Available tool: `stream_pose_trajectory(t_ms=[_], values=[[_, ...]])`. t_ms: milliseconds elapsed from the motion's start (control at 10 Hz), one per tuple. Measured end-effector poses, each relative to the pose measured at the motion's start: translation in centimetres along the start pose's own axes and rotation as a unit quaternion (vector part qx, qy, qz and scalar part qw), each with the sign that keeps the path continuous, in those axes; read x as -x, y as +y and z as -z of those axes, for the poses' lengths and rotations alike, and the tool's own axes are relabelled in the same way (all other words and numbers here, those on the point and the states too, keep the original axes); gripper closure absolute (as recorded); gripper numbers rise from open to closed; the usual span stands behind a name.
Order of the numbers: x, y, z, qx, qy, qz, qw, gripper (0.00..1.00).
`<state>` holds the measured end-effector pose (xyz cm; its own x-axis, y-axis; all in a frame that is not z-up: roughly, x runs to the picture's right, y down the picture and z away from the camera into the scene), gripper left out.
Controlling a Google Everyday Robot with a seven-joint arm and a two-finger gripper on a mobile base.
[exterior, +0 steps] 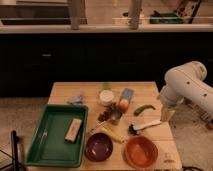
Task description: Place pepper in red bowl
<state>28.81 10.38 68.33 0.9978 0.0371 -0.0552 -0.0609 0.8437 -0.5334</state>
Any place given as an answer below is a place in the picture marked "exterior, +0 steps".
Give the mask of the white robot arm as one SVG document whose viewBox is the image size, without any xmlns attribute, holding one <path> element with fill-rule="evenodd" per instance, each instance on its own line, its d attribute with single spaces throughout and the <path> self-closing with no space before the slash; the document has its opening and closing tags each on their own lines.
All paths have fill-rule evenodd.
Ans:
<svg viewBox="0 0 213 171">
<path fill-rule="evenodd" d="M 164 76 L 159 100 L 164 108 L 177 106 L 184 98 L 191 100 L 203 111 L 207 123 L 213 120 L 213 87 L 204 83 L 207 69 L 199 61 L 191 61 L 169 69 Z"/>
</svg>

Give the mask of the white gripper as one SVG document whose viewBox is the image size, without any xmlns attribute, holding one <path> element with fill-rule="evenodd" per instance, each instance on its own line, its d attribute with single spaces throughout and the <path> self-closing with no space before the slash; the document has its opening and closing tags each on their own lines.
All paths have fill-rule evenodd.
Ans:
<svg viewBox="0 0 213 171">
<path fill-rule="evenodd" d="M 169 85 L 165 85 L 162 87 L 158 98 L 163 105 L 161 110 L 162 122 L 168 122 L 175 114 L 175 110 L 169 107 L 177 106 L 184 100 L 184 97 L 177 90 Z"/>
</svg>

